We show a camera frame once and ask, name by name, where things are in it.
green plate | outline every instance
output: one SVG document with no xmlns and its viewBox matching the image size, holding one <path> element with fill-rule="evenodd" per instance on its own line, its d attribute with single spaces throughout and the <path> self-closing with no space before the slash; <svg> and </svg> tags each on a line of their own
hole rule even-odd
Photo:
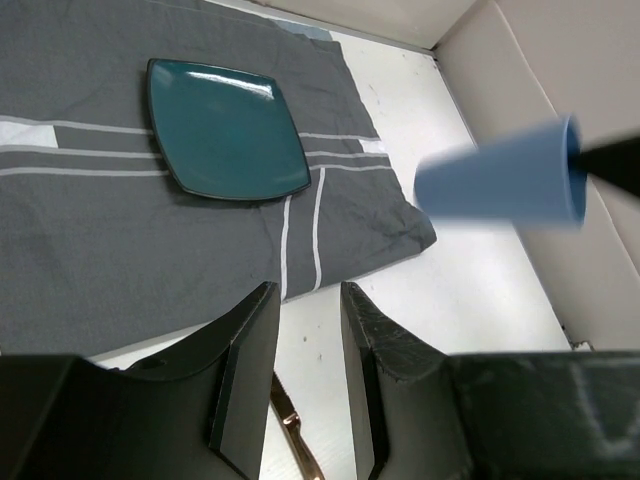
<svg viewBox="0 0 640 480">
<path fill-rule="evenodd" d="M 187 192 L 269 200 L 311 184 L 298 133 L 272 78 L 152 59 L 147 81 L 156 139 Z"/>
</svg>

beige wall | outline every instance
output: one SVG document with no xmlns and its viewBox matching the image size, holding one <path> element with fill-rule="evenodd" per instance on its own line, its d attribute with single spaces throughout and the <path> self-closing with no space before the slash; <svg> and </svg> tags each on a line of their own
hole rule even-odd
<svg viewBox="0 0 640 480">
<path fill-rule="evenodd" d="M 481 0 L 437 56 L 478 141 L 572 112 L 592 144 L 640 129 L 639 21 L 639 0 Z M 580 233 L 523 243 L 573 339 L 640 348 L 640 202 L 598 181 L 587 202 Z"/>
<path fill-rule="evenodd" d="M 433 48 L 476 0 L 252 0 L 390 40 Z"/>
</svg>

white table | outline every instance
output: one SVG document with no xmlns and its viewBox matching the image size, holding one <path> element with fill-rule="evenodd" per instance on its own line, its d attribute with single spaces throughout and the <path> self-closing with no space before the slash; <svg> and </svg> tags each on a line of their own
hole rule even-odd
<svg viewBox="0 0 640 480">
<path fill-rule="evenodd" d="M 418 162 L 472 141 L 434 60 L 334 33 L 405 196 Z M 510 227 L 436 225 L 421 256 L 357 279 L 391 318 L 445 353 L 568 350 L 569 345 Z M 330 480 L 353 480 L 355 463 L 340 334 L 339 288 L 283 305 L 276 371 L 303 421 L 303 435 Z M 195 328 L 96 358 L 126 368 Z M 269 412 L 261 479 L 300 479 Z"/>
</svg>

silverware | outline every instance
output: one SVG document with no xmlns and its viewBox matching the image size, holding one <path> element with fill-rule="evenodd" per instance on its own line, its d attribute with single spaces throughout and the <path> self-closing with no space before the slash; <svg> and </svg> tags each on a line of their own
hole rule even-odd
<svg viewBox="0 0 640 480">
<path fill-rule="evenodd" d="M 271 403 L 305 480 L 325 480 L 320 465 L 300 434 L 300 416 L 275 372 L 271 380 Z"/>
</svg>

table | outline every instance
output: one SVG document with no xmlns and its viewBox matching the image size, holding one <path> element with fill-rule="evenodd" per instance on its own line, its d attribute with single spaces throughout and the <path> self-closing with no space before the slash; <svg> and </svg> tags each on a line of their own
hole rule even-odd
<svg viewBox="0 0 640 480">
<path fill-rule="evenodd" d="M 421 159 L 436 160 L 471 137 L 436 61 L 333 32 L 407 199 Z M 568 350 L 569 344 L 513 228 L 435 224 L 422 255 L 357 279 L 388 316 L 445 353 Z M 303 435 L 330 480 L 353 480 L 355 462 L 339 312 L 333 286 L 282 306 L 276 371 Z M 126 368 L 195 331 L 182 330 L 100 355 Z M 275 415 L 267 420 L 261 479 L 300 479 Z"/>
</svg>

